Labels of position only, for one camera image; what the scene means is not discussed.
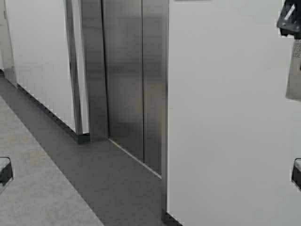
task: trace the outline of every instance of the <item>stainless steel elevator door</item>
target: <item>stainless steel elevator door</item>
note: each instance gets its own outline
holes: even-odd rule
[[[143,0],[144,161],[161,173],[168,0]]]
[[[109,135],[143,161],[141,0],[103,0]]]

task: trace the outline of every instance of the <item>light gray floor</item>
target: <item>light gray floor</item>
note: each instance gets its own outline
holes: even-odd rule
[[[103,226],[0,97],[0,157],[15,180],[0,195],[0,226]]]

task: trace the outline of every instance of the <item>black bracket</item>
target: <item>black bracket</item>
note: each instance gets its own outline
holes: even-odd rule
[[[301,39],[301,3],[299,0],[285,1],[277,27],[282,36],[292,35],[295,39]]]

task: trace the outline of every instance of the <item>elevator threshold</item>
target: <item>elevator threshold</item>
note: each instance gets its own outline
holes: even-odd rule
[[[115,146],[117,146],[118,148],[120,148],[123,152],[125,152],[127,155],[129,155],[130,157],[132,157],[136,162],[138,162],[140,165],[144,166],[148,171],[150,171],[151,173],[153,173],[155,176],[157,176],[158,178],[162,179],[161,175],[159,175],[158,173],[156,173],[154,170],[152,170],[148,165],[146,165],[144,162],[140,161],[138,158],[136,158],[135,156],[133,156],[129,151],[127,151],[125,148],[123,148],[122,146],[120,146],[119,144],[117,144],[114,140],[109,138],[109,141],[114,144]]]

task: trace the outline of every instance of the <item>gray floor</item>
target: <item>gray floor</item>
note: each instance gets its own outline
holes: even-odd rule
[[[0,77],[7,102],[105,226],[161,226],[160,179],[105,140],[77,145]]]
[[[0,128],[0,156],[14,172],[0,195],[1,226],[103,226],[1,97]]]

